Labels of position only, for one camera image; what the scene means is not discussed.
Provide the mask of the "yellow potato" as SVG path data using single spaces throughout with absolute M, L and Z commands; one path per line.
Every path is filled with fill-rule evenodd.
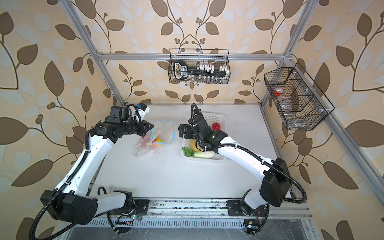
M 197 141 L 196 141 L 196 140 L 191 140 L 191 141 L 190 141 L 190 148 L 191 148 L 194 152 L 200 152 L 200 151 L 201 151 L 200 146 L 197 144 Z

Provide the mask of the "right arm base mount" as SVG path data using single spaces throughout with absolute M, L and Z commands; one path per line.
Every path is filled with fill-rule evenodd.
M 249 220 L 245 220 L 244 231 L 251 236 L 256 236 L 263 229 L 270 212 L 269 204 L 252 209 L 243 199 L 228 200 L 226 206 L 230 217 L 250 217 Z

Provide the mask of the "red apple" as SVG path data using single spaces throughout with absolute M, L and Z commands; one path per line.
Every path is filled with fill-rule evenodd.
M 148 149 L 151 147 L 152 145 L 152 142 L 153 142 L 153 139 L 151 136 L 149 137 L 143 137 L 143 139 L 141 140 L 141 143 L 140 143 L 140 147 L 142 149 Z
M 213 123 L 212 124 L 212 130 L 213 131 L 221 130 L 221 125 L 219 123 Z

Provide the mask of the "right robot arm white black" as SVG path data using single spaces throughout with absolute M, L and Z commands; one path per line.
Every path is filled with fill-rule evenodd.
M 307 201 L 304 188 L 291 177 L 286 162 L 280 158 L 271 160 L 260 156 L 234 141 L 227 133 L 213 130 L 196 104 L 191 105 L 191 117 L 178 128 L 179 136 L 193 140 L 194 147 L 183 147 L 186 157 L 208 158 L 209 155 L 227 157 L 259 180 L 257 190 L 248 190 L 241 200 L 244 212 L 262 205 L 280 207 L 282 202 L 303 204 Z

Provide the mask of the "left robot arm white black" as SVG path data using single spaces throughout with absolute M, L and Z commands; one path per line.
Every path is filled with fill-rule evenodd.
M 44 206 L 31 225 L 30 240 L 37 238 L 37 226 L 45 213 L 55 220 L 69 223 L 69 226 L 49 236 L 50 240 L 75 225 L 86 225 L 103 214 L 108 216 L 113 210 L 120 210 L 128 216 L 136 214 L 137 207 L 131 192 L 115 190 L 96 197 L 89 197 L 87 193 L 104 158 L 118 139 L 125 135 L 145 137 L 153 129 L 154 125 L 144 119 L 149 111 L 150 108 L 143 103 L 113 106 L 104 122 L 86 132 L 85 149 L 74 166 L 53 191 L 46 190 L 42 194 Z

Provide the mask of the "clear zip top bag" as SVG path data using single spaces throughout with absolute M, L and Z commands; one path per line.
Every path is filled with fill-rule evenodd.
M 153 140 L 159 138 L 162 140 L 162 142 L 160 144 L 152 144 L 151 147 L 148 149 L 142 149 L 140 147 L 140 143 L 143 137 L 141 137 L 133 148 L 132 153 L 134 157 L 140 158 L 151 151 L 158 150 L 171 145 L 176 138 L 175 123 L 166 121 L 155 121 L 154 128 L 151 129 L 148 133 L 146 133 L 144 137 L 149 136 L 151 136 Z

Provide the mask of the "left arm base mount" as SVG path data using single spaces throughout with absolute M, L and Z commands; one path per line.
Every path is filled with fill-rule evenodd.
M 128 200 L 120 209 L 106 213 L 108 223 L 117 235 L 127 233 L 149 210 L 150 200 Z

